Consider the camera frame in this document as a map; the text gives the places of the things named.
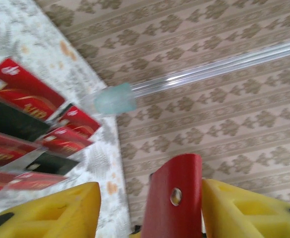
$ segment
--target floor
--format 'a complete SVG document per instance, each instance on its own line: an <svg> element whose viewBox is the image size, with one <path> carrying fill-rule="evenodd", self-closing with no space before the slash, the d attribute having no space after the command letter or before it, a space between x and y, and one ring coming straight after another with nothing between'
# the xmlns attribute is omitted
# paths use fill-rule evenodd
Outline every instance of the floor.
<svg viewBox="0 0 290 238"><path fill-rule="evenodd" d="M36 0L108 85L290 41L290 0ZM196 152L203 175L290 201L290 57L138 99L118 117L133 224L148 175Z"/></svg>

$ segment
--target red cardboard box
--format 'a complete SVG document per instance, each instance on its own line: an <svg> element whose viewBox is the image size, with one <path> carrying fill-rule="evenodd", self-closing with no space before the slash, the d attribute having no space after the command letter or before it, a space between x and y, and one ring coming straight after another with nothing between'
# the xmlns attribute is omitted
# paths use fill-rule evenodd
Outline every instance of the red cardboard box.
<svg viewBox="0 0 290 238"><path fill-rule="evenodd" d="M5 187L13 190L42 190L68 179L59 175L47 175L42 173L1 173L0 191Z"/></svg>
<svg viewBox="0 0 290 238"><path fill-rule="evenodd" d="M0 98L41 120L48 119L65 99L12 59L0 64Z"/></svg>
<svg viewBox="0 0 290 238"><path fill-rule="evenodd" d="M39 147L38 144L0 133L0 166L4 166Z"/></svg>
<svg viewBox="0 0 290 238"><path fill-rule="evenodd" d="M100 124L76 106L69 105L64 114L58 119L62 126L66 126L84 138L88 139L100 128Z"/></svg>
<svg viewBox="0 0 290 238"><path fill-rule="evenodd" d="M59 127L42 138L37 143L60 155L70 156L92 144L66 126Z"/></svg>

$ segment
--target stack of boxes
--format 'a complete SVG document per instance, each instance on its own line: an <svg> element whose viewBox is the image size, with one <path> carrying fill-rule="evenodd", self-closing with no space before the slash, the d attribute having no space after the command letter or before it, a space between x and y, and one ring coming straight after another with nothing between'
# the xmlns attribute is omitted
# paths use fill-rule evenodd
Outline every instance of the stack of boxes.
<svg viewBox="0 0 290 238"><path fill-rule="evenodd" d="M78 163L67 157L91 145L99 127L12 59L0 64L0 188L43 189L65 180Z"/></svg>

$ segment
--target yellow plastic part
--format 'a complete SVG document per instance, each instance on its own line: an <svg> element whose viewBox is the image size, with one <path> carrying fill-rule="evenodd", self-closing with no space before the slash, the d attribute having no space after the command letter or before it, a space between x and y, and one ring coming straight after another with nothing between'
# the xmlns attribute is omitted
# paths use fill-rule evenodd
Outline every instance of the yellow plastic part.
<svg viewBox="0 0 290 238"><path fill-rule="evenodd" d="M97 182L88 182L10 208L0 238L94 238L101 205Z"/></svg>
<svg viewBox="0 0 290 238"><path fill-rule="evenodd" d="M129 238L141 238L141 232L138 232L136 234L129 235Z"/></svg>
<svg viewBox="0 0 290 238"><path fill-rule="evenodd" d="M290 238L290 204L212 179L203 180L208 238Z"/></svg>

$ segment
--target hole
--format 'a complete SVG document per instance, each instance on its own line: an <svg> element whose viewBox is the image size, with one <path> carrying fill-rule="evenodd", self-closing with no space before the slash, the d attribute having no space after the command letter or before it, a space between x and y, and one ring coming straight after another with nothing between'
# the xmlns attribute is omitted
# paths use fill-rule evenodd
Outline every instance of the hole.
<svg viewBox="0 0 290 238"><path fill-rule="evenodd" d="M67 204L49 204L36 215L36 221L57 220L67 209Z"/></svg>
<svg viewBox="0 0 290 238"><path fill-rule="evenodd" d="M232 188L225 185L220 185L218 188L224 192L232 192Z"/></svg>
<svg viewBox="0 0 290 238"><path fill-rule="evenodd" d="M258 201L236 201L236 207L244 215L275 215L271 208Z"/></svg>
<svg viewBox="0 0 290 238"><path fill-rule="evenodd" d="M173 188L173 191L171 192L171 195L170 195L170 202L171 204L173 204L174 206L178 206L179 203L181 202L181 199L182 199L183 195L182 195L182 192L180 191L179 188Z"/></svg>
<svg viewBox="0 0 290 238"><path fill-rule="evenodd" d="M288 223L260 223L254 226L264 238L290 238L290 224Z"/></svg>

